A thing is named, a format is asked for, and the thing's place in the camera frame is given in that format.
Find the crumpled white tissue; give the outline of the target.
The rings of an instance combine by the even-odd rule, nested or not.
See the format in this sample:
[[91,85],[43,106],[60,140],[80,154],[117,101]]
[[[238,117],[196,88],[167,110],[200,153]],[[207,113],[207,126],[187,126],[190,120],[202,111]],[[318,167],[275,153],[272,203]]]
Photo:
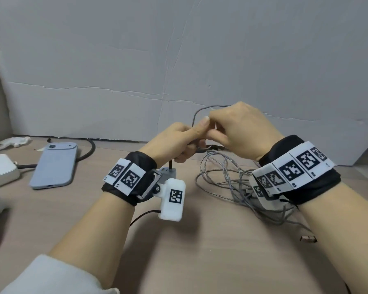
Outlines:
[[31,137],[11,137],[0,141],[0,151],[9,147],[18,148],[31,142]]

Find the person's right forearm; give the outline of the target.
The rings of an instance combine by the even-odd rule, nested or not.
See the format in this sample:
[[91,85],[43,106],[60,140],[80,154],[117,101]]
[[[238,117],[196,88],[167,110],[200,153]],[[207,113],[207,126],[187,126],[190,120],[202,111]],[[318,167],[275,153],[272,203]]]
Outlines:
[[340,182],[299,210],[352,293],[368,294],[368,201]]

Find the white sleeve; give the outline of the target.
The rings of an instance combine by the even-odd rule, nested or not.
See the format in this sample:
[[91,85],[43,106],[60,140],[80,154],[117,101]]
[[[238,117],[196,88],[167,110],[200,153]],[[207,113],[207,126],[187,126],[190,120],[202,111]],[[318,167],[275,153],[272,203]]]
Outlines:
[[47,255],[39,255],[0,294],[120,294],[104,290],[92,274]]

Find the person's right hand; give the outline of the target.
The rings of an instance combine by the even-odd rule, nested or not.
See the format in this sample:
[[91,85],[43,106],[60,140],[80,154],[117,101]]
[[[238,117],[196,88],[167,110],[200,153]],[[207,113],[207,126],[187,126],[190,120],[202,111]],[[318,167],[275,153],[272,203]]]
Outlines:
[[284,138],[260,110],[244,102],[213,110],[209,118],[209,129],[225,133],[230,140],[227,149],[241,158],[259,161]]

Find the person's left forearm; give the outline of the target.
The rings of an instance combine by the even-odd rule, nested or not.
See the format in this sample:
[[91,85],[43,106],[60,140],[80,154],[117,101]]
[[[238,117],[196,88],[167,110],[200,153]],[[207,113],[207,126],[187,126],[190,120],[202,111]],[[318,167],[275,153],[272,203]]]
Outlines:
[[48,255],[84,270],[103,289],[113,285],[135,207],[103,192]]

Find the person's left hand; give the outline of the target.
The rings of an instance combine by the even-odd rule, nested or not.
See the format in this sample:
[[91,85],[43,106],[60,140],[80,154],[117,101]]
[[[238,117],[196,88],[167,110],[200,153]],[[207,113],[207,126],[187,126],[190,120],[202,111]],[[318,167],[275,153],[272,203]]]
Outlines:
[[139,152],[152,158],[157,168],[161,168],[172,160],[184,163],[196,153],[198,148],[206,146],[205,137],[187,138],[187,131],[190,128],[184,123],[173,123],[145,144]]

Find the wide black wristband with marker tags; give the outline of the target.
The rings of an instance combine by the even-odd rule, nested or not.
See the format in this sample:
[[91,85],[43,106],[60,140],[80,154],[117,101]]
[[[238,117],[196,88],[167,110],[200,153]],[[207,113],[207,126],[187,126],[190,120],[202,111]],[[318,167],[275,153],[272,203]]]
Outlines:
[[261,206],[281,212],[289,203],[299,206],[341,182],[334,162],[313,143],[287,136],[259,159],[249,183]]

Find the blue-grey smartphone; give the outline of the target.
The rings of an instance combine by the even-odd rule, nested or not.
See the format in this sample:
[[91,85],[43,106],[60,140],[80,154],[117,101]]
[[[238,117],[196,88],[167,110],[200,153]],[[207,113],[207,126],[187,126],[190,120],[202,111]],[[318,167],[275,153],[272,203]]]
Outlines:
[[41,154],[29,186],[38,190],[69,185],[73,180],[77,153],[76,143],[49,143]]

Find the white backdrop board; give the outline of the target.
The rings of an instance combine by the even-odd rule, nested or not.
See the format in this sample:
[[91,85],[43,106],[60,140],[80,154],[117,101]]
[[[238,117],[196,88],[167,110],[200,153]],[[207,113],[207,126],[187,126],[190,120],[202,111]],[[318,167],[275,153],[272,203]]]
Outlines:
[[368,148],[368,0],[0,0],[15,134],[149,141],[243,101],[338,165]]

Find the white power adapter box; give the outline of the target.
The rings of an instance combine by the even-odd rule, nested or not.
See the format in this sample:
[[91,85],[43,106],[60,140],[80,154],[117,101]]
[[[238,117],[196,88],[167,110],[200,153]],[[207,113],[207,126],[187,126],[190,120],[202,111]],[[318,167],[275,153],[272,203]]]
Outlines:
[[0,154],[0,187],[20,178],[20,170],[6,154]]

